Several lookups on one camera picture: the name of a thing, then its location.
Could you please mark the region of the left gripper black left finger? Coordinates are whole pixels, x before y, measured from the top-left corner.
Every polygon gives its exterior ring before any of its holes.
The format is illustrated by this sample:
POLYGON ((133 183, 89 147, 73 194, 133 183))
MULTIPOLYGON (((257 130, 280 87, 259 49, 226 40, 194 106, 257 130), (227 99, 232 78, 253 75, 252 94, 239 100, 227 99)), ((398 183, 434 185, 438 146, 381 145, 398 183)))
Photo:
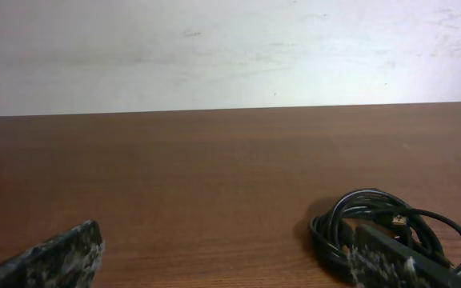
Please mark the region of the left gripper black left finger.
POLYGON ((105 242, 88 220, 0 263, 0 288, 89 288, 102 262, 105 242))

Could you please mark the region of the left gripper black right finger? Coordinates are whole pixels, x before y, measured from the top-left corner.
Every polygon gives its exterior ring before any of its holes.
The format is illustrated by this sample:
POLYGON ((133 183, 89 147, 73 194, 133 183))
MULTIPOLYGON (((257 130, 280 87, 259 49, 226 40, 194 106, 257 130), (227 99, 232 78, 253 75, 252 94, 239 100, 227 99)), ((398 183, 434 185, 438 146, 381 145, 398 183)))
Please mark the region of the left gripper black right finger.
POLYGON ((348 262, 360 288, 461 288, 461 276, 367 225, 355 228, 348 262))

